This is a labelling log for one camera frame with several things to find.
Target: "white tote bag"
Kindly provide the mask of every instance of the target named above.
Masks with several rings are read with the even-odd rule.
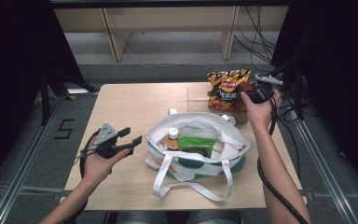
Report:
[[[165,150],[161,142],[170,128],[177,128],[186,135],[216,139],[212,157]],[[224,201],[233,188],[231,173],[241,170],[245,163],[243,153],[251,146],[251,142],[234,125],[222,117],[206,112],[169,115],[147,131],[145,137],[148,142],[145,162],[158,170],[153,186],[153,194],[158,197],[164,197],[173,187],[189,185],[213,201]],[[161,186],[165,175],[175,178],[178,183]],[[227,193],[223,196],[215,195],[194,181],[217,175],[225,175],[227,178]]]

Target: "bag handle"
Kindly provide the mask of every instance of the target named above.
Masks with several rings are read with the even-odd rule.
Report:
[[[153,185],[153,194],[158,196],[159,198],[164,197],[170,191],[171,188],[174,188],[177,186],[183,186],[183,185],[190,186],[196,192],[198,192],[201,195],[205,196],[206,198],[216,201],[216,202],[224,201],[231,194],[233,180],[232,180],[231,170],[229,168],[229,160],[222,160],[223,170],[224,170],[226,178],[227,178],[227,192],[224,196],[218,196],[218,195],[212,193],[210,190],[203,187],[201,184],[195,183],[195,182],[187,182],[186,181],[186,182],[170,184],[170,185],[166,185],[166,186],[162,187],[161,186],[162,181],[164,180],[164,177],[167,174],[168,169],[170,168],[172,159],[173,159],[172,154],[166,154],[164,161],[162,162],[161,167],[158,170],[158,174],[157,174],[155,183]]]

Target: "orange and black snack bag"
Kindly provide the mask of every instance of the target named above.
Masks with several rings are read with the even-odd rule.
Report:
[[[207,78],[212,85],[208,107],[231,111],[239,97],[239,86],[248,80],[250,72],[248,69],[241,69],[208,73]]]

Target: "white bottle cap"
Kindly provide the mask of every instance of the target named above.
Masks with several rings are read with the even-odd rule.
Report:
[[[178,138],[178,135],[179,135],[179,131],[177,128],[170,128],[170,130],[168,131],[168,136],[171,138],[171,139],[176,139]]]

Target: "green snack package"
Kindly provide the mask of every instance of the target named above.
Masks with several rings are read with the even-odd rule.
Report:
[[[214,138],[195,136],[179,136],[179,150],[184,152],[199,153],[204,157],[211,158],[213,146],[216,143]]]

